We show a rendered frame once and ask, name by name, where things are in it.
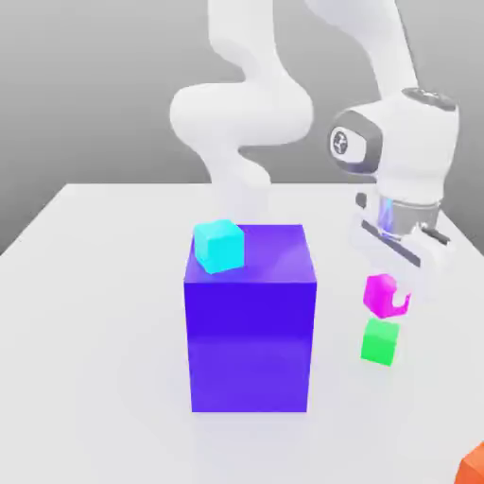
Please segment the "large blue box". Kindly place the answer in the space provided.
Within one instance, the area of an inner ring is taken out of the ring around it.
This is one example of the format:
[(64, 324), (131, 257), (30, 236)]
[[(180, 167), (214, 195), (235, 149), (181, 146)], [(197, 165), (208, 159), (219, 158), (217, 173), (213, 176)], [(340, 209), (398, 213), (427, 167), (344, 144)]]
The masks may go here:
[(245, 265), (183, 280), (191, 408), (304, 413), (318, 281), (300, 224), (245, 225)]

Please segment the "small cyan cube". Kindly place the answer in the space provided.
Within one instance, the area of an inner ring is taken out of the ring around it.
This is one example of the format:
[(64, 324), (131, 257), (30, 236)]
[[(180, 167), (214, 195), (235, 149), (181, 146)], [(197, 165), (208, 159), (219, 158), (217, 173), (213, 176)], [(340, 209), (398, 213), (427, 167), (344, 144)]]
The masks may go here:
[(209, 274), (245, 264), (245, 234), (229, 219), (197, 224), (194, 228), (194, 251), (197, 261)]

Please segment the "small green cube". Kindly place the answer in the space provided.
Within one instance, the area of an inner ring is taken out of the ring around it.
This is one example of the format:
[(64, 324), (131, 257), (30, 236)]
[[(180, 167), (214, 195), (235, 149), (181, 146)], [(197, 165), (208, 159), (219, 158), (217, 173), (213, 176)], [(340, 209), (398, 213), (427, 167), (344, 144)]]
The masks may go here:
[(360, 357), (390, 367), (400, 332), (398, 323), (370, 318), (365, 327)]

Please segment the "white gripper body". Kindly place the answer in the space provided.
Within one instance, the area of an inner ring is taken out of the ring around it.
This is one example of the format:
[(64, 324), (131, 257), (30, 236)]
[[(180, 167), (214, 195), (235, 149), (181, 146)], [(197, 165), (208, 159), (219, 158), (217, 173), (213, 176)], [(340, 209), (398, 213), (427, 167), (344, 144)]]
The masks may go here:
[(355, 215), (349, 238), (377, 272), (394, 278), (399, 290), (422, 301), (438, 297), (453, 259), (453, 241), (448, 236), (416, 226), (396, 239), (379, 232), (362, 215)]

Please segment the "small magenta cube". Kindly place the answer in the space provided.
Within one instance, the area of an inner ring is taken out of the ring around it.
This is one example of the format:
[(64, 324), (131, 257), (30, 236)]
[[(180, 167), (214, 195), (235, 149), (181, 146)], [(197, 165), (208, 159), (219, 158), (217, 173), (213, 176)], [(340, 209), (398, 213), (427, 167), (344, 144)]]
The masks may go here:
[(403, 316), (407, 313), (410, 295), (400, 306), (393, 304), (393, 296), (397, 291), (397, 283), (389, 274), (371, 275), (367, 278), (363, 303), (380, 319)]

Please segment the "large orange box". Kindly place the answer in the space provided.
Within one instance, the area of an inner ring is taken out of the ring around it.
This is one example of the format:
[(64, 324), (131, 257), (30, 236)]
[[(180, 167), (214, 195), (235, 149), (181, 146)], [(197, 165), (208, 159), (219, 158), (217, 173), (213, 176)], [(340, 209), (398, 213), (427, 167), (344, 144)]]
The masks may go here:
[(484, 484), (484, 441), (460, 461), (454, 484)]

